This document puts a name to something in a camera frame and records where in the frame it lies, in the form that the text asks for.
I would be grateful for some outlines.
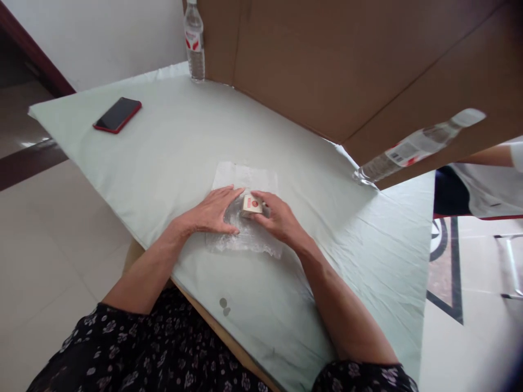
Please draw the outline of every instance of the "black floral clothing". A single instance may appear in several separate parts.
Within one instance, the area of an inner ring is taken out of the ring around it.
[[[176,288],[149,316],[98,304],[80,319],[29,391],[268,392]],[[313,391],[417,391],[401,365],[333,362]]]

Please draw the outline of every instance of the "door frame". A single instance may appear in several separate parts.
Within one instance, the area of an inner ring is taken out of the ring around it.
[[[76,92],[1,0],[0,28],[25,55],[31,66],[39,72],[40,75],[35,76],[52,95],[61,97]]]

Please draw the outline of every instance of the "cardboard box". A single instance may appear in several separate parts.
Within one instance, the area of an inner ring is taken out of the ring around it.
[[[380,189],[523,134],[518,2],[198,0],[207,79],[229,84],[360,165],[473,107],[487,118]]]

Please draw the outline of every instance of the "table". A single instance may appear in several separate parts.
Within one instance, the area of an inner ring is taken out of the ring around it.
[[[186,64],[170,66],[35,105],[30,115],[144,248],[205,197],[218,162],[275,171],[280,196],[417,379],[434,174],[383,192],[360,187],[338,146],[231,87],[194,84],[186,73]],[[94,130],[92,123],[121,96],[142,101],[143,109],[117,136]],[[173,279],[283,390],[309,390],[335,357],[288,248],[279,261],[250,252],[212,253],[196,234]]]

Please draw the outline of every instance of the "white wall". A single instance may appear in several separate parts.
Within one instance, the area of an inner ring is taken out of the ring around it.
[[[181,0],[2,0],[77,91],[186,60]]]

